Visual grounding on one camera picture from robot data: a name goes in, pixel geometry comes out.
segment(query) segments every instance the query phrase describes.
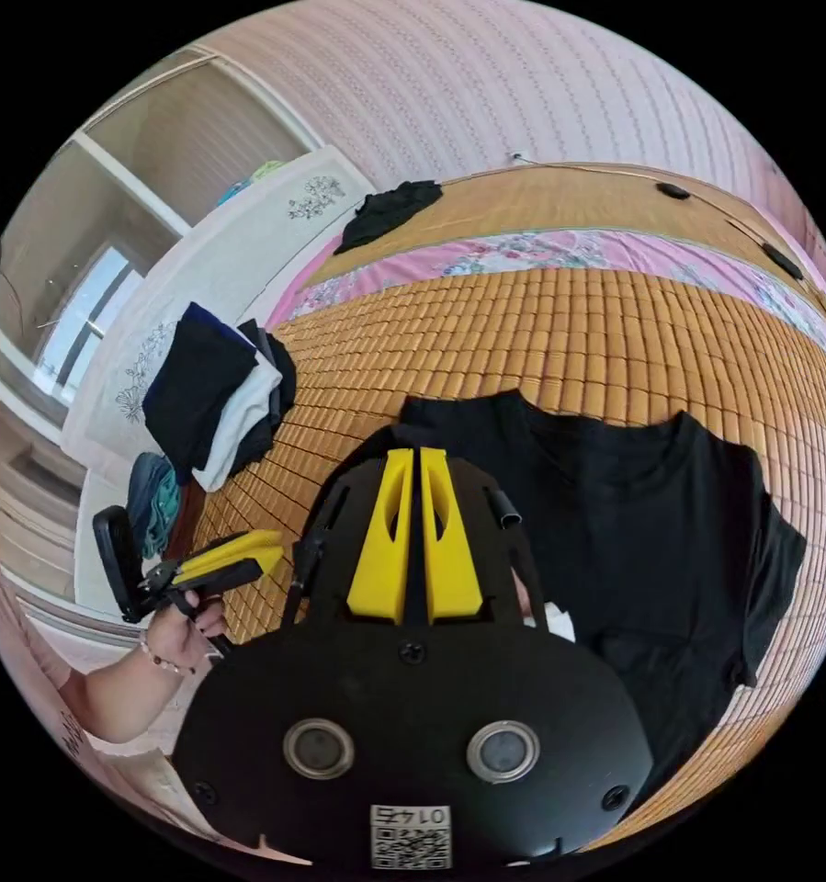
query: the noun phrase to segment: folded clothes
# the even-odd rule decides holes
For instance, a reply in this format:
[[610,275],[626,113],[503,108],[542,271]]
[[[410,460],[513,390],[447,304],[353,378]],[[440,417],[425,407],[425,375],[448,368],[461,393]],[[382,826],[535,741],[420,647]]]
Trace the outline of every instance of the folded clothes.
[[[257,366],[257,350],[215,316],[190,304],[143,399],[143,414],[170,459],[177,483],[208,465],[223,408]],[[264,359],[259,367],[266,369]]]
[[151,560],[167,548],[177,513],[180,509],[180,488],[176,483],[173,469],[162,477],[155,488],[152,505],[150,506],[149,525],[143,537],[141,555],[144,560]]
[[280,382],[281,375],[271,365],[256,365],[226,401],[211,440],[208,461],[203,469],[192,469],[195,480],[208,493],[228,480],[244,436],[261,420],[268,419],[269,397]]
[[267,334],[266,336],[268,337],[272,355],[275,357],[275,367],[281,374],[280,414],[283,420],[287,415],[287,411],[296,401],[296,365],[293,364],[293,359],[290,357],[287,348],[277,337],[273,334]]
[[142,453],[128,484],[128,518],[134,547],[149,560],[161,554],[179,508],[176,475],[167,457]]
[[130,533],[134,547],[141,551],[149,528],[153,497],[162,479],[173,472],[167,457],[157,453],[141,453],[130,470],[128,503],[125,506],[130,520]]
[[[238,325],[238,333],[243,334],[263,355],[263,358],[280,373],[280,368],[275,364],[275,356],[272,354],[272,347],[269,345],[269,334],[265,328],[261,328],[254,319]],[[272,389],[271,398],[268,400],[268,412],[270,424],[273,429],[281,425],[281,390],[280,387]]]
[[437,202],[441,196],[443,188],[434,181],[404,181],[396,189],[367,196],[364,204],[355,212],[354,219],[345,226],[342,242],[334,254],[375,242],[386,232],[396,230],[419,211]]
[[252,462],[259,462],[272,449],[272,437],[272,415],[269,412],[241,439],[229,477],[234,478]]

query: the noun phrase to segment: bracelet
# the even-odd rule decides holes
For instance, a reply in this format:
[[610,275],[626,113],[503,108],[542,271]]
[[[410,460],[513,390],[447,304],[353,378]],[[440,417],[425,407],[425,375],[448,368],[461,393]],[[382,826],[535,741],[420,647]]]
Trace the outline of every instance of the bracelet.
[[143,652],[153,660],[153,663],[160,667],[163,671],[173,671],[174,673],[195,673],[195,668],[181,668],[179,665],[174,664],[172,661],[168,661],[167,659],[163,659],[161,656],[155,655],[155,653],[150,649],[149,643],[146,642],[146,635],[140,634],[140,647]]

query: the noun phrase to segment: pink floral bedsheet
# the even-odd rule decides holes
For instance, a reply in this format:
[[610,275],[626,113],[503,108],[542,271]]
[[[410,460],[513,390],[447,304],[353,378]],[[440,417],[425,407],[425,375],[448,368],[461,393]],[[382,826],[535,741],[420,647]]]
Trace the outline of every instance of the pink floral bedsheet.
[[[337,243],[325,246],[298,281],[311,277]],[[826,352],[826,319],[779,278],[703,245],[621,230],[504,233],[417,248],[308,288],[291,285],[268,325],[428,278],[559,267],[627,270],[721,291],[793,325]]]

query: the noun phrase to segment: human hand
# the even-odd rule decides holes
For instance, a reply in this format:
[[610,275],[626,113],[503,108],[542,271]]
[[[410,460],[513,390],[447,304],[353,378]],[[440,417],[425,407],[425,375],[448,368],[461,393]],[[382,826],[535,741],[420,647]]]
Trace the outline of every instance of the human hand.
[[[187,591],[184,597],[196,609],[202,605],[194,591]],[[208,638],[225,633],[225,607],[221,597],[213,597],[205,598],[194,621],[174,604],[159,610],[146,630],[146,642],[152,654],[166,662],[180,668],[195,668],[210,648]]]

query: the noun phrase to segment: yellow plastic part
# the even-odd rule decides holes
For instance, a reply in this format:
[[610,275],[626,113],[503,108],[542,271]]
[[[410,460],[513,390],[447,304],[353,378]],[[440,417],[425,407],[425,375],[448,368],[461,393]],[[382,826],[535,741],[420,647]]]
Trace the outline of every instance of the yellow plastic part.
[[283,556],[280,533],[275,530],[251,530],[182,564],[174,578],[174,585],[181,585],[250,558],[259,564],[259,569],[266,575],[275,569]]
[[[406,598],[412,511],[413,452],[391,450],[348,592],[348,608],[353,615],[388,618],[400,625]],[[397,527],[392,538],[391,522],[395,515]]]
[[[437,538],[435,514],[443,525]],[[446,450],[422,449],[422,527],[428,619],[476,616],[483,595],[449,474]]]

